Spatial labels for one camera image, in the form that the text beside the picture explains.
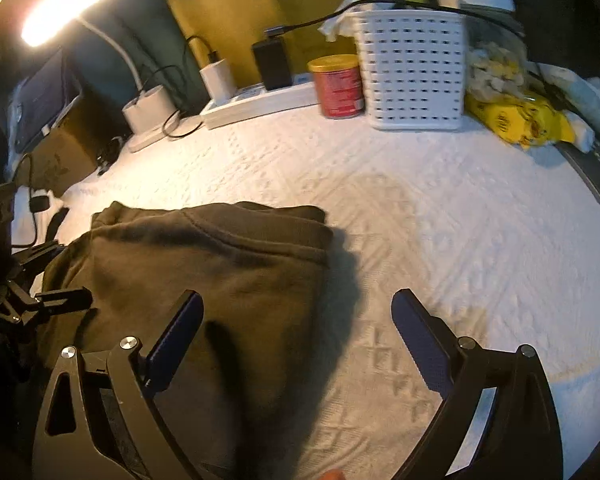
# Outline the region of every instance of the black charger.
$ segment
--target black charger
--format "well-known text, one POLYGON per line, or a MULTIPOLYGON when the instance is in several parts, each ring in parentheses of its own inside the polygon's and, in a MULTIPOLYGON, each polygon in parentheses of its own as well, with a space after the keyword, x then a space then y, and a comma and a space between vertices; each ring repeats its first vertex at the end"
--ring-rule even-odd
POLYGON ((285 88, 293 84, 291 69, 286 58, 282 38, 267 38, 251 45, 258 72, 267 90, 285 88))

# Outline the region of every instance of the bed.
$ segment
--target bed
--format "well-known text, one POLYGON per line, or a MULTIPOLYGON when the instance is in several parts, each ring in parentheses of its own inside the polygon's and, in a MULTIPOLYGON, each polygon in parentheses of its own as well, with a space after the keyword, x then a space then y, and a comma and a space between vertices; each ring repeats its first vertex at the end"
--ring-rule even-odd
MULTIPOLYGON (((124 151, 64 194, 58 239, 87 231, 113 200, 327 212, 336 236, 311 373, 269 450, 272 478, 297 461, 299 479, 330 468, 389 479, 422 436, 441 399, 393 326, 401 288, 456 335, 538 350, 565 478, 600 440, 600 206, 552 147, 524 152, 469 118, 453 133, 381 132, 307 107, 124 151), (303 443, 299 456, 293 443, 303 443)), ((492 397, 483 395, 453 470, 471 458, 492 397)))

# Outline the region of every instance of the power adapter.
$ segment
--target power adapter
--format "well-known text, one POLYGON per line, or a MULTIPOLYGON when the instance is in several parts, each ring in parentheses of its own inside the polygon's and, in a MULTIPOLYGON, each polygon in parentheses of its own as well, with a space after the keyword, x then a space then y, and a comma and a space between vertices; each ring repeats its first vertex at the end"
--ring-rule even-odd
POLYGON ((122 113, 133 132, 127 143, 132 153, 163 139, 165 132, 171 133, 180 123, 180 113, 162 85, 140 94, 122 113))
POLYGON ((251 45, 262 83, 267 90, 285 88, 293 84, 291 69, 286 58, 282 38, 268 38, 251 45))
POLYGON ((231 99, 238 89, 235 86, 234 77, 231 74, 229 62, 225 59, 216 59, 207 66, 200 69, 202 81, 205 82, 206 91, 209 97, 221 106, 231 99))

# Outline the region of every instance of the white plastic basket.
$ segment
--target white plastic basket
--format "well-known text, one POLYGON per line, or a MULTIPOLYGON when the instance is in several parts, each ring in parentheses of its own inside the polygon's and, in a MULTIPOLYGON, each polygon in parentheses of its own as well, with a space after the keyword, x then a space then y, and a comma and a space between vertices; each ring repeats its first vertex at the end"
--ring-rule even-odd
POLYGON ((438 10, 352 13, 366 113, 381 130, 455 130, 464 102, 463 16, 438 10))

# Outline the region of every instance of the white power strip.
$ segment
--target white power strip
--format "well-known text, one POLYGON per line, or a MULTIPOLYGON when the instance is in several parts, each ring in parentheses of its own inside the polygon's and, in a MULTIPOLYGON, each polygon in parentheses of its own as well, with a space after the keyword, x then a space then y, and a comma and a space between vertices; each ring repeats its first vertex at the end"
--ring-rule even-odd
POLYGON ((222 106, 209 101, 200 112, 200 117, 205 126, 212 130, 225 124, 317 103, 313 79, 311 74, 305 73, 294 76, 293 85, 287 88, 267 91, 260 83, 238 90, 238 94, 222 106))

